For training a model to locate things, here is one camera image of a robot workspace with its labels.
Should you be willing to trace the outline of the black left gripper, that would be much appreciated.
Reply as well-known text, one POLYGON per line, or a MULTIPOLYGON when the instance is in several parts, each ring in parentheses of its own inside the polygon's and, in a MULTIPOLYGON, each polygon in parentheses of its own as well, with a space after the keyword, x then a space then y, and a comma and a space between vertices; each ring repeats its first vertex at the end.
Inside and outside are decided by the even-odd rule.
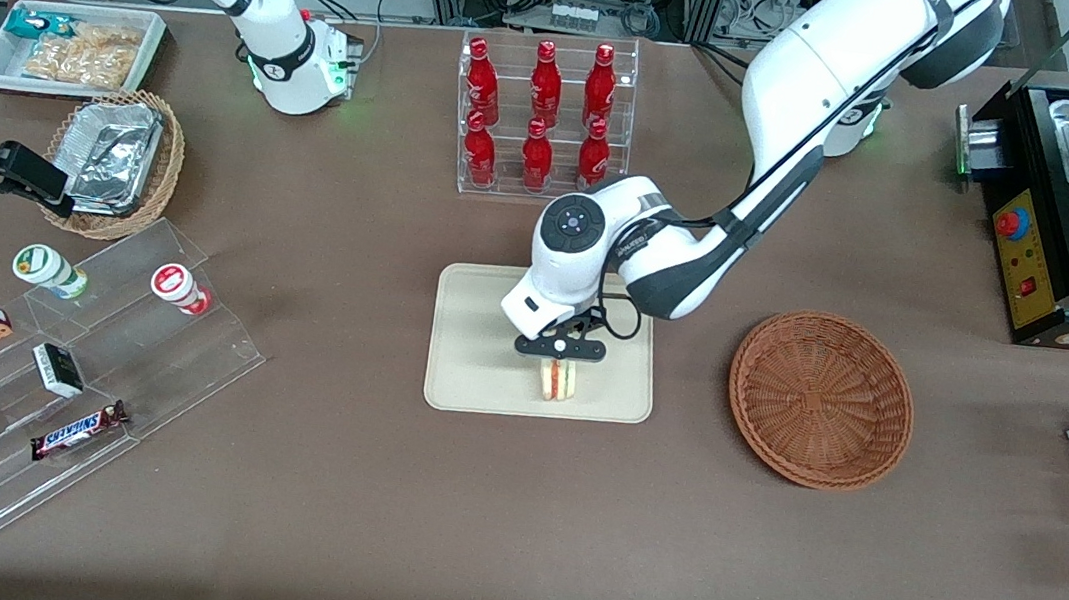
POLYGON ((520 355, 542 357, 540 361, 540 386, 545 387, 548 358, 571 360, 571 373, 569 390, 576 390, 578 375, 577 364, 579 361, 602 361, 606 357, 606 344, 599 340, 573 338, 572 336, 540 336, 534 340, 528 337, 516 336, 514 343, 515 352, 520 355))

